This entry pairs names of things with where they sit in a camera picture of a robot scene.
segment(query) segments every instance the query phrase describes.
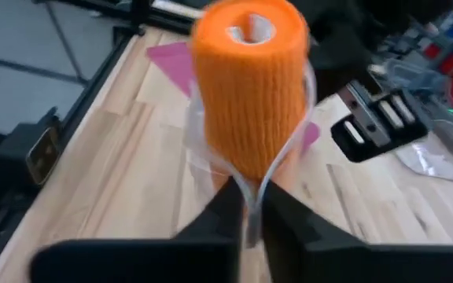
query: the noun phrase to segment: wooden table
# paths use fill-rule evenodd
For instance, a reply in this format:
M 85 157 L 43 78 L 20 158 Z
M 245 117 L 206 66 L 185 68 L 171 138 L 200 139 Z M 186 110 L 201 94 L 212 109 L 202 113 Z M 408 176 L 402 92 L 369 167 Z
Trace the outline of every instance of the wooden table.
M 149 29 L 130 41 L 1 254 L 1 283 L 26 282 L 28 260 L 44 245 L 171 237 L 204 207 L 182 146 L 189 101 L 145 56 L 149 46 L 185 40 Z M 453 243 L 453 182 L 417 175 L 391 153 L 349 163 L 327 130 L 347 113 L 337 97 L 315 110 L 322 137 L 293 194 L 365 241 Z

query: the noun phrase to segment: clear plastic wrap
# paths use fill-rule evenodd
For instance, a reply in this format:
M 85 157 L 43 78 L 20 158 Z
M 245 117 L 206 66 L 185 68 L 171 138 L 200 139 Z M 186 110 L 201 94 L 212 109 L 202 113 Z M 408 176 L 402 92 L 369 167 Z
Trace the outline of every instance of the clear plastic wrap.
M 272 179 L 284 189 L 291 189 L 292 178 L 297 172 L 296 168 L 301 153 L 308 145 L 309 137 L 305 131 L 310 123 L 312 109 L 315 104 L 315 77 L 312 66 L 307 63 L 304 66 L 305 86 L 307 89 L 308 110 L 295 131 L 276 156 L 260 184 L 250 182 L 229 162 L 224 160 L 218 153 L 211 149 L 204 136 L 204 106 L 200 91 L 196 83 L 191 83 L 191 103 L 188 108 L 186 121 L 185 147 L 191 157 L 188 165 L 192 173 L 195 185 L 198 189 L 209 196 L 214 196 L 218 184 L 222 184 L 229 176 L 232 176 L 239 185 L 245 198 L 247 212 L 247 227 L 245 241 L 248 246 L 255 246 L 260 239 L 261 204 L 267 183 Z M 317 131 L 312 125 L 311 131 Z
M 453 181 L 453 100 L 450 79 L 434 70 L 404 61 L 388 60 L 384 66 L 390 86 L 409 89 L 433 121 L 433 132 L 429 137 L 396 150 L 396 156 L 413 172 Z

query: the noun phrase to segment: pink paper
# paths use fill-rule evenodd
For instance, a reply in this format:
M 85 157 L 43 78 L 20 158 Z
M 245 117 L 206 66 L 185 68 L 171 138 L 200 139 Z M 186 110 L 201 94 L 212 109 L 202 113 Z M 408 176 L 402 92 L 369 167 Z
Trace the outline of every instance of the pink paper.
M 190 82 L 194 79 L 192 58 L 185 42 L 150 47 L 149 59 L 187 96 L 190 97 Z
M 311 146 L 311 144 L 317 141 L 318 138 L 319 138 L 319 127 L 318 125 L 310 122 L 307 125 L 307 128 L 305 128 L 304 143 L 302 145 L 301 154 L 304 155 L 307 152 L 309 146 Z

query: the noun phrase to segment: orange knit fabric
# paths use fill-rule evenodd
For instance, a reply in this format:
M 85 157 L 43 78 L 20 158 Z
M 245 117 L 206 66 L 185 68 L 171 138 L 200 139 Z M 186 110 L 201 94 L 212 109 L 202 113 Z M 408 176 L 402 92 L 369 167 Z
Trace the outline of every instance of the orange knit fabric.
M 226 29 L 250 37 L 249 15 L 271 21 L 265 43 L 235 42 Z M 284 0 L 224 0 L 196 23 L 190 45 L 204 104 L 207 143 L 245 177 L 260 180 L 304 118 L 308 29 Z

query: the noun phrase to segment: gray floor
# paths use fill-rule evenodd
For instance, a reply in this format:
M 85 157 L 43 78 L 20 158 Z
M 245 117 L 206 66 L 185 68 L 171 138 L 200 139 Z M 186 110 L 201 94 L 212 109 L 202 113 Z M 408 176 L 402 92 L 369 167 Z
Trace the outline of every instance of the gray floor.
M 52 2 L 58 20 L 89 79 L 111 50 L 114 20 Z M 31 0 L 0 0 L 0 59 L 74 75 L 45 7 Z M 83 88 L 74 83 L 0 67 L 0 132 L 36 121 L 57 106 L 61 117 Z

